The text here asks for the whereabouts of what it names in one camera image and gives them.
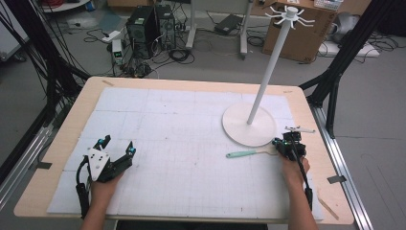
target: human hand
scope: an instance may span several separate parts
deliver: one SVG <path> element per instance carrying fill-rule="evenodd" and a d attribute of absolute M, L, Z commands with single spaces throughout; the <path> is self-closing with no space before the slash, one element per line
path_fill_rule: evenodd
<path fill-rule="evenodd" d="M 284 180 L 286 181 L 286 185 L 288 188 L 292 187 L 303 187 L 304 178 L 301 173 L 301 169 L 299 168 L 298 162 L 291 161 L 288 158 L 284 157 L 280 154 L 280 159 L 282 161 L 282 173 Z M 308 164 L 308 160 L 306 158 L 301 158 L 302 164 L 304 165 L 304 172 L 307 173 L 310 169 L 310 165 Z"/>
<path fill-rule="evenodd" d="M 114 179 L 105 183 L 93 181 L 90 186 L 92 193 L 91 205 L 99 208 L 107 208 L 111 197 L 116 192 L 117 184 L 123 175 L 124 173 L 121 173 Z"/>

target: electronic device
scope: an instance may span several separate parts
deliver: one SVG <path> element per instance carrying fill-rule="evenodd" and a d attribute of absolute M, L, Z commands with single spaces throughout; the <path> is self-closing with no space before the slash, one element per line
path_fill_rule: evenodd
<path fill-rule="evenodd" d="M 290 132 L 283 133 L 283 139 L 280 139 L 278 137 L 274 138 L 274 140 L 272 140 L 272 144 L 276 147 L 277 151 L 281 155 L 285 156 L 291 161 L 296 161 L 298 163 L 305 183 L 304 194 L 306 196 L 310 210 L 312 210 L 313 192 L 308 185 L 307 175 L 305 174 L 305 168 L 302 163 L 302 157 L 306 155 L 305 145 L 301 144 L 300 141 L 302 141 L 301 131 L 314 133 L 316 130 L 301 128 L 300 126 L 286 127 L 285 129 L 290 130 Z"/>
<path fill-rule="evenodd" d="M 125 155 L 116 160 L 115 162 L 110 161 L 110 156 L 103 151 L 107 144 L 110 142 L 110 135 L 105 136 L 104 139 L 99 139 L 96 145 L 88 150 L 87 155 L 83 155 L 83 160 L 81 161 L 77 175 L 77 186 L 76 190 L 79 196 L 79 203 L 81 209 L 81 217 L 84 217 L 89 210 L 89 188 L 84 183 L 80 183 L 79 176 L 81 168 L 87 164 L 87 171 L 89 173 L 88 181 L 99 181 L 105 183 L 114 179 L 116 176 L 124 172 L 126 169 L 132 166 L 132 158 L 135 154 L 135 149 L 132 146 L 132 142 L 129 143 L 125 150 Z"/>
<path fill-rule="evenodd" d="M 176 48 L 175 18 L 170 5 L 156 5 L 156 17 L 158 22 L 160 42 L 162 50 Z"/>
<path fill-rule="evenodd" d="M 159 36 L 154 8 L 136 7 L 125 25 L 134 57 L 152 58 L 152 43 Z"/>
<path fill-rule="evenodd" d="M 228 35 L 238 25 L 242 23 L 242 17 L 230 14 L 220 23 L 214 26 L 214 30 L 222 35 Z"/>
<path fill-rule="evenodd" d="M 111 54 L 113 56 L 114 63 L 117 65 L 123 65 L 123 47 L 120 39 L 114 39 L 112 41 Z"/>
<path fill-rule="evenodd" d="M 138 6 L 128 18 L 126 28 L 130 42 L 152 42 L 158 37 L 155 11 L 151 6 Z"/>

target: black tape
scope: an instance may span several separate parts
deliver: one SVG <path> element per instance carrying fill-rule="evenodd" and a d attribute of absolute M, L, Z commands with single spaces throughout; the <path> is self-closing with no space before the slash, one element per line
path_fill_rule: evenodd
<path fill-rule="evenodd" d="M 343 175 L 334 175 L 332 177 L 329 177 L 327 180 L 330 184 L 334 184 L 337 182 L 343 183 L 347 181 L 347 179 Z"/>
<path fill-rule="evenodd" d="M 47 162 L 38 162 L 36 164 L 37 169 L 44 169 L 44 170 L 49 170 L 52 166 L 52 163 L 47 163 Z"/>

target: hand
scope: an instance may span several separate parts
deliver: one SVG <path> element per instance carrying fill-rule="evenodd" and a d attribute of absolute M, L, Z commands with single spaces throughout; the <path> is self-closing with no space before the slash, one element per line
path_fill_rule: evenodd
<path fill-rule="evenodd" d="M 98 181 L 92 182 L 90 188 L 92 192 L 92 200 L 90 202 L 89 211 L 84 218 L 80 230 L 101 230 L 103 229 L 104 216 L 110 203 L 111 197 L 116 191 L 117 184 L 124 173 L 116 176 L 114 179 L 101 183 Z"/>
<path fill-rule="evenodd" d="M 290 187 L 300 186 L 303 187 L 304 178 L 301 173 L 301 169 L 299 168 L 298 162 L 290 161 L 288 158 L 284 157 L 280 154 L 280 159 L 282 160 L 282 173 L 284 176 L 284 180 L 286 181 L 286 185 Z M 304 172 L 307 173 L 310 169 L 310 165 L 306 158 L 301 158 L 302 164 L 304 165 Z"/>
<path fill-rule="evenodd" d="M 119 174 L 114 179 L 101 183 L 98 181 L 92 182 L 90 189 L 92 193 L 91 204 L 100 208 L 107 208 L 111 197 L 116 191 L 117 184 L 124 173 Z"/>

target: floor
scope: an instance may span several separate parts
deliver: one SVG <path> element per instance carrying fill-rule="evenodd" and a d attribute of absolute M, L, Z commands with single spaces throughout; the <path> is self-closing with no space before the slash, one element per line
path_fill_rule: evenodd
<path fill-rule="evenodd" d="M 112 13 L 105 5 L 90 15 L 105 31 L 119 30 L 128 14 Z M 206 16 L 200 25 L 211 29 Z M 254 18 L 250 25 L 266 25 L 263 18 Z M 250 28 L 266 31 L 266 27 Z M 70 52 L 93 76 L 111 75 L 111 57 L 101 42 L 84 42 L 86 30 L 64 34 Z M 406 45 L 405 37 L 396 37 Z M 191 64 L 171 63 L 161 66 L 151 63 L 156 71 L 148 78 L 184 81 L 224 81 L 260 83 L 268 55 L 260 47 L 248 46 L 248 56 L 242 60 L 238 39 L 222 38 L 208 32 L 198 32 L 192 50 Z M 367 58 L 364 63 L 353 61 L 345 72 L 338 94 L 335 135 L 350 169 L 352 179 L 367 209 L 374 229 L 404 229 L 406 225 L 406 161 L 404 158 L 406 106 L 406 49 L 382 52 L 379 57 Z M 311 64 L 280 58 L 271 84 L 299 85 L 322 74 L 332 58 L 318 57 Z M 29 61 L 0 63 L 0 162 L 3 163 L 28 126 L 45 104 L 45 94 Z M 18 218 L 12 210 L 33 174 L 28 170 L 0 212 L 1 229 L 79 229 L 80 219 Z M 105 224 L 113 229 L 114 221 Z M 269 226 L 285 229 L 285 225 Z M 321 229 L 356 229 L 355 225 L 322 225 Z"/>

